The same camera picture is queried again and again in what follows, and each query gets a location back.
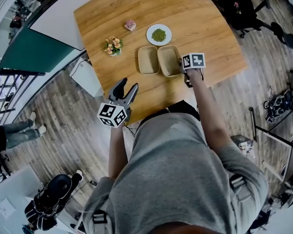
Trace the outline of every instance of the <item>green panel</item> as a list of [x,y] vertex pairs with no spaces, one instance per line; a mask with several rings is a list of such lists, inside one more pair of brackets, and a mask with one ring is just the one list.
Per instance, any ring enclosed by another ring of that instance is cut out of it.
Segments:
[[6,50],[0,68],[47,73],[73,50],[25,26]]

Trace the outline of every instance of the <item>plate of green food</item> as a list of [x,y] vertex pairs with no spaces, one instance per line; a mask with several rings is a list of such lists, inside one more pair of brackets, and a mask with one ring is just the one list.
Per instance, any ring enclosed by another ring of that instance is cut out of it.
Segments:
[[163,24],[155,24],[148,28],[146,32],[147,40],[156,46],[163,46],[171,40],[170,29]]

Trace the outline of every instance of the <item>gray sleeve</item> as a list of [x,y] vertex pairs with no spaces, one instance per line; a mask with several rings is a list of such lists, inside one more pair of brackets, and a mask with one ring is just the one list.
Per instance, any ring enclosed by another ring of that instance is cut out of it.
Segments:
[[219,151],[224,168],[230,173],[241,175],[244,186],[232,191],[232,206],[236,212],[237,228],[245,233],[258,216],[268,193],[268,183],[260,169],[251,162],[231,141]]
[[93,211],[105,202],[108,197],[115,180],[110,177],[102,177],[100,182],[93,190],[83,210],[83,223],[87,233],[91,233],[88,229],[89,223],[92,220]]

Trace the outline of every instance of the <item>gray t-shirt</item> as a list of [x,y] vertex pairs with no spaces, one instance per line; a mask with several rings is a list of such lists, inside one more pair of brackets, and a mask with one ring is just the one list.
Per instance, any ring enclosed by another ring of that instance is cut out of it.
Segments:
[[[93,234],[92,210],[106,200],[116,234],[147,234],[168,222],[244,234],[264,204],[267,181],[233,142],[217,156],[201,129],[196,118],[183,113],[145,122],[115,182],[103,177],[88,200],[83,215],[87,234]],[[238,190],[230,187],[233,174],[245,182]]]

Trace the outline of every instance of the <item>black and white pattern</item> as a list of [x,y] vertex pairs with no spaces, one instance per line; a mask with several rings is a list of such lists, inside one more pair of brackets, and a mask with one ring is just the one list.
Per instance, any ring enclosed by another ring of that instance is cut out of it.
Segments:
[[192,66],[193,67],[204,67],[204,56],[202,54],[192,54]]
[[183,61],[183,64],[184,64],[184,68],[191,67],[190,55],[187,55],[187,56],[182,57],[182,61]]
[[125,119],[126,114],[124,112],[124,110],[120,111],[117,116],[114,118],[115,123],[117,124],[117,126],[119,126],[123,120]]
[[100,116],[104,116],[107,118],[111,118],[114,111],[115,111],[116,107],[110,104],[106,104],[104,105],[104,107],[102,108],[101,112],[100,112]]
[[104,118],[99,118],[99,119],[103,122],[104,125],[114,127],[114,124],[110,119],[104,119]]

